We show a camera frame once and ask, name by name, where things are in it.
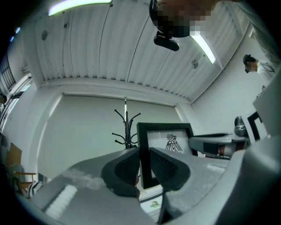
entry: black cap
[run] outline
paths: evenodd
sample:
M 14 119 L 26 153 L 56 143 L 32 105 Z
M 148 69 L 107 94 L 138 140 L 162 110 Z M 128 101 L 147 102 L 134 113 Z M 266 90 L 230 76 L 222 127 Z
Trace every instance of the black cap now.
M 250 54 L 246 54 L 243 57 L 243 63 L 244 65 L 247 65 L 248 62 L 255 62 L 256 59 L 254 57 L 252 57 Z

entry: person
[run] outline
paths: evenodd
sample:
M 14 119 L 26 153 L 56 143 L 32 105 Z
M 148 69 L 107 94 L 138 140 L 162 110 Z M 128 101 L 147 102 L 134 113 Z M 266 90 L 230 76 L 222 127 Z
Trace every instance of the person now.
M 257 60 L 250 54 L 246 54 L 243 57 L 243 63 L 245 65 L 246 73 L 257 72 L 260 78 L 263 80 L 263 84 L 265 87 L 269 85 L 269 83 L 275 76 L 275 71 L 270 63 Z
M 179 24 L 186 24 L 186 21 L 191 23 L 191 21 L 205 20 L 206 16 L 211 15 L 211 11 L 217 3 L 227 1 L 152 0 L 152 2 L 156 2 L 160 21 L 163 20 L 168 25 L 180 27 Z M 281 68 L 281 51 L 263 20 L 245 0 L 229 0 L 228 2 L 236 4 L 245 13 L 254 28 L 256 41 L 277 73 Z

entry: ceiling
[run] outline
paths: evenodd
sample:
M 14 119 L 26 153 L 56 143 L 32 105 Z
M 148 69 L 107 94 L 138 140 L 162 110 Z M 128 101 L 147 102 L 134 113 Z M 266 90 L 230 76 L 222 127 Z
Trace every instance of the ceiling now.
M 218 4 L 196 30 L 212 49 L 212 64 L 190 37 L 175 39 L 177 52 L 153 43 L 157 29 L 149 0 L 113 0 L 34 21 L 29 30 L 38 57 L 41 84 L 65 78 L 101 78 L 144 85 L 193 102 L 215 80 L 236 51 L 248 21 L 232 4 Z M 48 36 L 42 40 L 42 32 Z M 192 68 L 197 59 L 199 66 Z

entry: fluorescent light tube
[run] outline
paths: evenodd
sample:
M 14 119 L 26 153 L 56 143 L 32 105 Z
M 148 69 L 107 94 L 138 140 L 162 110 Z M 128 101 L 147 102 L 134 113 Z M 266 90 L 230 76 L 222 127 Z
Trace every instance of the fluorescent light tube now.
M 197 44 L 199 44 L 199 46 L 203 49 L 203 51 L 205 52 L 205 54 L 208 56 L 209 60 L 211 61 L 211 63 L 214 63 L 216 61 L 216 57 L 214 56 L 212 50 L 210 49 L 209 45 L 206 43 L 206 41 L 204 40 L 204 38 L 200 35 L 200 33 L 195 32 L 195 35 L 191 36 L 196 42 Z
M 97 3 L 111 3 L 112 0 L 66 0 L 60 2 L 49 9 L 49 16 L 52 16 L 63 10 L 73 8 L 81 5 L 97 4 Z
M 20 27 L 18 27 L 18 28 L 16 29 L 16 33 L 18 33 L 20 29 L 21 29 L 21 28 L 20 28 Z

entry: black coat rack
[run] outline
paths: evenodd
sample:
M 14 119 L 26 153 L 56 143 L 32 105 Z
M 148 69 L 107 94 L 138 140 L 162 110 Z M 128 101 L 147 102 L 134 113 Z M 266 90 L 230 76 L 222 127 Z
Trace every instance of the black coat rack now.
M 126 121 L 125 121 L 124 117 L 123 117 L 116 109 L 115 109 L 114 111 L 117 112 L 119 116 L 121 116 L 121 118 L 123 119 L 123 123 L 125 124 L 125 138 L 124 138 L 123 136 L 119 135 L 119 134 L 112 133 L 113 135 L 116 135 L 116 136 L 118 136 L 118 137 L 122 137 L 123 140 L 124 140 L 124 143 L 121 143 L 121 142 L 119 142 L 119 141 L 117 141 L 117 140 L 115 140 L 115 142 L 117 142 L 117 143 L 119 143 L 119 144 L 121 144 L 121 145 L 125 145 L 125 147 L 126 147 L 125 149 L 130 149 L 130 148 L 132 148 L 132 146 L 133 146 L 132 144 L 136 144 L 136 143 L 137 143 L 137 142 L 132 142 L 132 138 L 133 138 L 135 135 L 137 135 L 137 133 L 135 133 L 133 136 L 131 136 L 131 127 L 132 127 L 133 119 L 136 118 L 137 116 L 139 116 L 140 113 L 137 114 L 137 115 L 135 115 L 135 116 L 129 121 L 129 120 L 128 120 L 128 111 L 126 111 Z

